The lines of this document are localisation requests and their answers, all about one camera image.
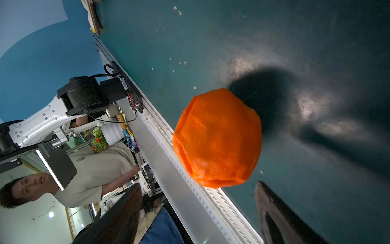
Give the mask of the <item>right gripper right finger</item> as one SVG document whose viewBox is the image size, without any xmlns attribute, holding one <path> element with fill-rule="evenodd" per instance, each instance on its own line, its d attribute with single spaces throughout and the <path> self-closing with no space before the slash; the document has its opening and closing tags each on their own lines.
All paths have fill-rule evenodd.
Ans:
<svg viewBox="0 0 390 244">
<path fill-rule="evenodd" d="M 255 190 L 256 206 L 265 244 L 326 244 L 264 182 Z"/>
</svg>

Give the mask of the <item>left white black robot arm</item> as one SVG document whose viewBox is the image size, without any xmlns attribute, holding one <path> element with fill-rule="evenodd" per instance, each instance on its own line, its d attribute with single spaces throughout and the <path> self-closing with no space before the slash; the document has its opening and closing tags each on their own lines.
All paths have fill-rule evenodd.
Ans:
<svg viewBox="0 0 390 244">
<path fill-rule="evenodd" d="M 1 156 L 43 142 L 71 120 L 99 115 L 127 95 L 127 87 L 120 78 L 97 82 L 93 76 L 74 77 L 39 112 L 22 121 L 1 124 Z"/>
</svg>

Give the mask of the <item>aluminium mounting rail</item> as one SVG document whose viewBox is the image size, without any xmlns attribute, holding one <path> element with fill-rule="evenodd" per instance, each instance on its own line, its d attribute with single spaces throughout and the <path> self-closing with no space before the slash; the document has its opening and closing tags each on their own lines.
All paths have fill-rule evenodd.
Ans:
<svg viewBox="0 0 390 244">
<path fill-rule="evenodd" d="M 145 161 L 195 244 L 262 244 L 263 238 L 222 189 L 204 188 L 173 150 L 173 129 L 141 95 L 143 110 L 130 123 Z"/>
</svg>

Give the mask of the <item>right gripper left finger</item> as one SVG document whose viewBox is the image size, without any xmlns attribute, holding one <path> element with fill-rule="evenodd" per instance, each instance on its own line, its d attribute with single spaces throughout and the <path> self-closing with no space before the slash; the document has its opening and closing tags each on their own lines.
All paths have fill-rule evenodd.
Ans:
<svg viewBox="0 0 390 244">
<path fill-rule="evenodd" d="M 74 244 L 132 244 L 138 228 L 142 203 L 139 184 L 128 188 L 125 194 L 87 230 L 79 234 Z"/>
</svg>

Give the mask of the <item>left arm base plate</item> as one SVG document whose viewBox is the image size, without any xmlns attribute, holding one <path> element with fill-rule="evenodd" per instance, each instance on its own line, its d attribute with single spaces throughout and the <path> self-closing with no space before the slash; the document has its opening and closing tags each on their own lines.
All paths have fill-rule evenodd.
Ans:
<svg viewBox="0 0 390 244">
<path fill-rule="evenodd" d="M 120 77 L 125 80 L 133 105 L 135 106 L 137 111 L 140 114 L 142 114 L 144 109 L 144 103 L 143 103 L 143 96 L 141 95 L 141 92 L 133 83 L 130 76 L 121 68 L 121 66 L 116 61 L 112 61 L 111 64 L 119 72 Z"/>
</svg>

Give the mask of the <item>person in beige shirt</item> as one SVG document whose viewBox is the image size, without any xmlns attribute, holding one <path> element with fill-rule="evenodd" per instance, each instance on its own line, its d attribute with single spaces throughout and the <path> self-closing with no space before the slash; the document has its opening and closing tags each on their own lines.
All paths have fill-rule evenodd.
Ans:
<svg viewBox="0 0 390 244">
<path fill-rule="evenodd" d="M 52 194 L 65 207 L 81 207 L 100 202 L 104 195 L 122 187 L 140 171 L 133 152 L 122 142 L 107 150 L 94 153 L 85 147 L 70 154 L 76 175 L 61 190 L 49 173 L 36 173 L 15 179 L 1 188 L 1 206 L 15 208 L 36 201 L 46 193 Z M 164 208 L 160 195 L 143 196 L 134 242 L 136 244 L 182 244 L 179 229 Z"/>
</svg>

